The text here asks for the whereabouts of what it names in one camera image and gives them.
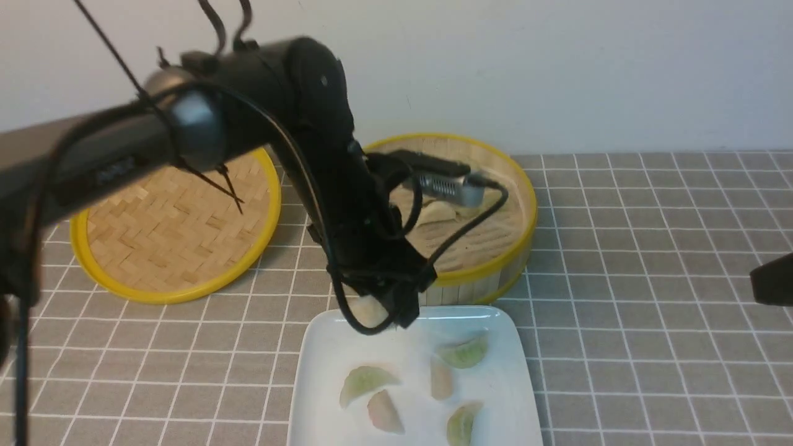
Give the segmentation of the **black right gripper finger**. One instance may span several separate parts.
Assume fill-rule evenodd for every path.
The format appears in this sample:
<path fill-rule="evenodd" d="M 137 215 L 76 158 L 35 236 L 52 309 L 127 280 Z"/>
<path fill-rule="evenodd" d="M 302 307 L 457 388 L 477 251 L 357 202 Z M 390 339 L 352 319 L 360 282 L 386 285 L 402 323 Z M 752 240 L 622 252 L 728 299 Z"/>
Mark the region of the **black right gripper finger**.
<path fill-rule="evenodd" d="M 793 306 L 793 254 L 757 266 L 750 272 L 756 303 L 770 307 Z"/>

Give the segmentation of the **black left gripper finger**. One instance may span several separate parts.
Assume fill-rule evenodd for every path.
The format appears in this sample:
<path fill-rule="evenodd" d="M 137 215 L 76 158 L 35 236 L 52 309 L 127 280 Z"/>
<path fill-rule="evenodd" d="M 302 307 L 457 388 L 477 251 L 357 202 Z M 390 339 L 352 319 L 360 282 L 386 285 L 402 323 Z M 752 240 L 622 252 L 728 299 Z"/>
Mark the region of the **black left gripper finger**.
<path fill-rule="evenodd" d="M 379 302 L 387 316 L 385 327 L 407 328 L 419 316 L 419 291 L 414 281 L 388 281 L 379 293 Z"/>

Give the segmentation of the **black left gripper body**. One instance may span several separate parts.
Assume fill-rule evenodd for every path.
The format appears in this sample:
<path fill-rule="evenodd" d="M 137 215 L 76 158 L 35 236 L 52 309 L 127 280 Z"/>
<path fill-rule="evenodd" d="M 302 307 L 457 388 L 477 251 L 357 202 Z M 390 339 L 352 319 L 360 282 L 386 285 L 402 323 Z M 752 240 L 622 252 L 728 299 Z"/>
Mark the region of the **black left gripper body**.
<path fill-rule="evenodd" d="M 346 218 L 325 236 L 328 273 L 360 295 L 379 297 L 396 280 L 414 281 L 424 292 L 438 278 L 433 261 L 407 240 L 400 211 Z"/>

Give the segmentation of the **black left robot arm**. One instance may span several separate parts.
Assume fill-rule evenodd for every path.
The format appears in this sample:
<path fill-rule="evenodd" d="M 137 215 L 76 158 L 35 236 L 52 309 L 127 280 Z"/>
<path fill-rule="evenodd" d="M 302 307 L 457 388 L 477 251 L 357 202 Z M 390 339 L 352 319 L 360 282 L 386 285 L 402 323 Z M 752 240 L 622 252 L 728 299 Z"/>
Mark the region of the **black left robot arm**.
<path fill-rule="evenodd" d="M 309 37 L 225 56 L 185 53 L 136 101 L 87 115 L 48 143 L 2 150 L 2 295 L 22 321 L 40 294 L 43 229 L 167 165 L 215 170 L 269 145 L 312 221 L 346 321 L 365 335 L 407 328 L 433 260 L 407 240 L 422 203 L 419 163 L 363 152 L 341 61 Z"/>

